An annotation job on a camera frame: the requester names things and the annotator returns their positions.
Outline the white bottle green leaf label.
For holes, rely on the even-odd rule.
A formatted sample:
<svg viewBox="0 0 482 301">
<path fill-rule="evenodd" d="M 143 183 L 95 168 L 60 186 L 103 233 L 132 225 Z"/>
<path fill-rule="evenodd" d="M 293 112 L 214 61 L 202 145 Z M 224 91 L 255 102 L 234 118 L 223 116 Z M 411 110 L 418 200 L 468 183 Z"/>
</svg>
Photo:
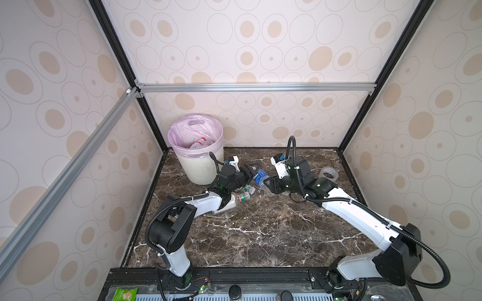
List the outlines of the white bottle green leaf label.
<svg viewBox="0 0 482 301">
<path fill-rule="evenodd" d="M 226 204 L 225 207 L 223 207 L 222 209 L 219 209 L 217 211 L 214 211 L 213 213 L 214 214 L 219 214 L 219 213 L 223 213 L 225 211 L 228 211 L 228 210 L 231 210 L 231 209 L 234 209 L 238 204 L 244 202 L 244 201 L 247 201 L 251 198 L 251 195 L 249 192 L 245 191 L 245 192 L 242 192 L 242 193 L 233 193 L 231 195 L 231 199 L 230 201 Z"/>
</svg>

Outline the clear bottle blue label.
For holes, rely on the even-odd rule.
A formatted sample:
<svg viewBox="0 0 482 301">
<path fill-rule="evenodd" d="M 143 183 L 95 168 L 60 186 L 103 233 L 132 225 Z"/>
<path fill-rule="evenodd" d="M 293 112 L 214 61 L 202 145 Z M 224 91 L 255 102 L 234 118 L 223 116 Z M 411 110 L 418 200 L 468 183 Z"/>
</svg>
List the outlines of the clear bottle blue label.
<svg viewBox="0 0 482 301">
<path fill-rule="evenodd" d="M 266 185 L 264 184 L 264 181 L 269 178 L 270 176 L 263 169 L 258 169 L 254 176 L 254 181 L 258 187 L 265 188 Z"/>
</svg>

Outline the white bin with purple bag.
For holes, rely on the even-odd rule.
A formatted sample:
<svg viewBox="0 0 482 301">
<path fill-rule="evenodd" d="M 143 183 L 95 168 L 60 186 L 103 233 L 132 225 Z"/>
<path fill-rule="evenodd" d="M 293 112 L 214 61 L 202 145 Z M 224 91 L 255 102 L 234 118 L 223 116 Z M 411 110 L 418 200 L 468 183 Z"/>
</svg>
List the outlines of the white bin with purple bag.
<svg viewBox="0 0 482 301">
<path fill-rule="evenodd" d="M 193 114 L 176 121 L 168 131 L 168 141 L 188 179 L 198 185 L 213 182 L 217 170 L 210 153 L 224 160 L 223 126 L 209 115 Z"/>
</svg>

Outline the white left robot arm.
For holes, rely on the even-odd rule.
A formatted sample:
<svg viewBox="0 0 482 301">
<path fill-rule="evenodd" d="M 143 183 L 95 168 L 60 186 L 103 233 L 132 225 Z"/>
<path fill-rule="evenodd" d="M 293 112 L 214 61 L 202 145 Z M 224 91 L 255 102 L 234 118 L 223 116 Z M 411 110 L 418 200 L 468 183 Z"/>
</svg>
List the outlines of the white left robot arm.
<svg viewBox="0 0 482 301">
<path fill-rule="evenodd" d="M 184 198 L 169 195 L 148 223 L 144 236 L 146 244 L 160 254 L 179 288 L 187 288 L 192 281 L 191 263 L 184 244 L 193 220 L 225 209 L 232 193 L 247 186 L 257 172 L 256 166 L 239 166 L 234 157 L 223 162 L 212 152 L 209 157 L 217 175 L 206 192 Z"/>
</svg>

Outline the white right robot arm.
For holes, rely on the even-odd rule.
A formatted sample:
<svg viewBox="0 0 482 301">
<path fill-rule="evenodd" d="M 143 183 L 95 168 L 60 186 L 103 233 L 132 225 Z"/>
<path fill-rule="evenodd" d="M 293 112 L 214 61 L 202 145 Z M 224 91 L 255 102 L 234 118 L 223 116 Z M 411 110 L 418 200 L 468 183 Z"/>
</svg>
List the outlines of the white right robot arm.
<svg viewBox="0 0 482 301">
<path fill-rule="evenodd" d="M 301 202 L 324 208 L 355 227 L 377 247 L 377 250 L 356 256 L 345 256 L 328 272 L 332 287 L 342 281 L 356 278 L 383 278 L 405 286 L 411 282 L 419 287 L 440 289 L 447 287 L 451 273 L 447 264 L 431 247 L 421 240 L 420 230 L 385 218 L 366 205 L 358 202 L 338 187 L 331 179 L 316 178 L 307 160 L 297 155 L 296 138 L 291 136 L 286 152 L 272 159 L 277 176 L 265 179 L 274 194 L 289 193 L 301 197 Z M 412 278 L 414 270 L 429 254 L 442 270 L 442 279 L 435 283 L 421 282 Z"/>
</svg>

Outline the white bottle red cap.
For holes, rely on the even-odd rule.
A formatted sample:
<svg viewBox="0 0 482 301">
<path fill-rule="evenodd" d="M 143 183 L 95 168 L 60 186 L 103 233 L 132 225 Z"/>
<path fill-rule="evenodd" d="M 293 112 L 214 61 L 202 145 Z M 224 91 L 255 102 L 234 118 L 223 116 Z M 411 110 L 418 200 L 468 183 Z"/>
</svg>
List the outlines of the white bottle red cap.
<svg viewBox="0 0 482 301">
<path fill-rule="evenodd" d="M 214 143 L 215 141 L 213 139 L 207 139 L 205 137 L 201 137 L 190 146 L 190 149 L 192 150 L 203 149 Z"/>
</svg>

